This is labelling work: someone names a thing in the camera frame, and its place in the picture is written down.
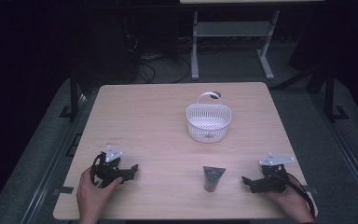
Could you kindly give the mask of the person's left hand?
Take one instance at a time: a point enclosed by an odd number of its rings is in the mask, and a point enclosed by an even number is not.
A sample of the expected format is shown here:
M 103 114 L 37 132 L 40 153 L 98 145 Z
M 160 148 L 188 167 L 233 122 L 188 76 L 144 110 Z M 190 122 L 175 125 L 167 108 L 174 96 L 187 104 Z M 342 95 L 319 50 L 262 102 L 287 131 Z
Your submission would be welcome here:
M 99 189 L 91 181 L 91 168 L 86 169 L 80 177 L 76 191 L 79 224 L 96 224 L 115 189 L 122 178 L 115 179 L 109 186 Z

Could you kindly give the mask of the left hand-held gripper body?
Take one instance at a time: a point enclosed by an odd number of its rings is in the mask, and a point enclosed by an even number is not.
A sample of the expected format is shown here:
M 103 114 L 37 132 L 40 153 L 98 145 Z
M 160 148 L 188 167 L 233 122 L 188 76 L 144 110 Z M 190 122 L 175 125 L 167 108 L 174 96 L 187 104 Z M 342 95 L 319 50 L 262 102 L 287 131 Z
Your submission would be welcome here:
M 90 170 L 90 179 L 97 188 L 104 189 L 114 180 L 121 177 L 122 171 L 118 166 L 121 160 L 122 152 L 108 145 L 105 151 L 102 151 L 93 161 Z

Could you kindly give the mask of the dark grey squeeze tube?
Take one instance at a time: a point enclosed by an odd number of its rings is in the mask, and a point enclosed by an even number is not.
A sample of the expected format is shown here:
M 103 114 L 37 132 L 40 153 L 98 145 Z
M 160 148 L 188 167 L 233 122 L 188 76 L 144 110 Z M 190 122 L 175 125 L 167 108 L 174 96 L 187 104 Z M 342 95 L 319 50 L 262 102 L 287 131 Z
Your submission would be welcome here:
M 204 189 L 207 192 L 214 192 L 225 171 L 225 168 L 204 166 Z

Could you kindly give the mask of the white plastic basket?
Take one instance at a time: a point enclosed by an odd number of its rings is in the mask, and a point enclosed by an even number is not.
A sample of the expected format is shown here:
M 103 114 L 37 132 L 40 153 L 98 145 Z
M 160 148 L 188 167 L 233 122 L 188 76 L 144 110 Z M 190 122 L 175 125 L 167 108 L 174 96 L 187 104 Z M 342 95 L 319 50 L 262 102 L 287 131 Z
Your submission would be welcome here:
M 216 104 L 204 104 L 201 100 L 209 96 Z M 214 91 L 202 93 L 195 104 L 186 109 L 187 131 L 198 142 L 211 144 L 224 139 L 232 119 L 231 109 L 222 103 L 221 96 Z

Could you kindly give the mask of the black metal stand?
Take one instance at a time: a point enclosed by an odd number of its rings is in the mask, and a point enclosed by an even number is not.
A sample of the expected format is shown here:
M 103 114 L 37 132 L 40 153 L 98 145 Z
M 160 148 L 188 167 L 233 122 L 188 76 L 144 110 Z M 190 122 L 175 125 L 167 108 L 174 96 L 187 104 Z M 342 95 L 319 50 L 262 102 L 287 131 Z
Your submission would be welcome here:
M 334 123 L 338 119 L 348 119 L 344 108 L 340 105 L 334 105 L 335 74 L 330 62 L 324 63 L 320 80 L 322 86 L 324 86 L 324 114 L 328 120 Z
M 80 98 L 83 94 L 80 85 L 82 79 L 82 71 L 83 66 L 80 64 L 76 64 L 70 73 L 70 104 L 62 109 L 60 118 L 68 118 L 70 121 L 74 121 L 78 114 Z

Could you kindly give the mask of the grey metal stand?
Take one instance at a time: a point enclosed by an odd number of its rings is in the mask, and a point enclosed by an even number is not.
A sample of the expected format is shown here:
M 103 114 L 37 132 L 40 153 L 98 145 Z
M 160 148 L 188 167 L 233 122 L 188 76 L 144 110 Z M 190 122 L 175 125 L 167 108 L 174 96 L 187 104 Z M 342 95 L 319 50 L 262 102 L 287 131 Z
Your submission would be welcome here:
M 199 21 L 199 12 L 194 12 L 190 57 L 191 78 L 193 80 L 200 78 L 198 62 L 198 39 L 200 37 L 264 37 L 264 46 L 256 51 L 257 57 L 266 79 L 274 79 L 267 59 L 267 52 L 279 15 L 280 10 L 275 10 L 269 21 Z

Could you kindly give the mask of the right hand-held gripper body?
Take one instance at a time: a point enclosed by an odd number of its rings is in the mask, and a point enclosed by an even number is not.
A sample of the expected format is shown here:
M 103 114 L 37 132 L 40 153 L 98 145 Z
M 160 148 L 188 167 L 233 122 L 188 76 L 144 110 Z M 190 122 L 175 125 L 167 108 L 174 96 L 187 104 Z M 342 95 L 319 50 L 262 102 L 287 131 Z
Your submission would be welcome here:
M 283 192 L 289 182 L 288 174 L 284 165 L 294 162 L 293 157 L 269 153 L 265 159 L 259 161 L 263 178 L 256 180 L 254 190 L 261 192 Z

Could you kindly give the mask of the person's right hand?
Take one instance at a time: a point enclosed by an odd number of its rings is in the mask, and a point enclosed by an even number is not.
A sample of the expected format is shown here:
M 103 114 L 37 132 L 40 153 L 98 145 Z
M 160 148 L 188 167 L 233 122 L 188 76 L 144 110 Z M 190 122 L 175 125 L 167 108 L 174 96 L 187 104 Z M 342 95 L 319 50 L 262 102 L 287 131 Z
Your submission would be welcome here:
M 289 216 L 296 224 L 311 224 L 315 222 L 306 200 L 293 188 L 287 187 L 285 191 L 264 192 L 263 196 L 276 203 L 281 210 Z

